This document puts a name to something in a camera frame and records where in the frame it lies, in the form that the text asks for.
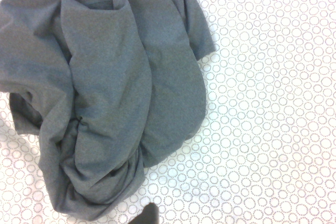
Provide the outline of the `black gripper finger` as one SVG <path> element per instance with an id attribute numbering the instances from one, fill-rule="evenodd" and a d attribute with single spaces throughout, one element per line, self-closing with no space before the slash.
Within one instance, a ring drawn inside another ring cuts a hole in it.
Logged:
<path id="1" fill-rule="evenodd" d="M 155 203 L 149 203 L 143 211 L 132 220 L 132 224 L 159 224 L 159 208 Z"/>

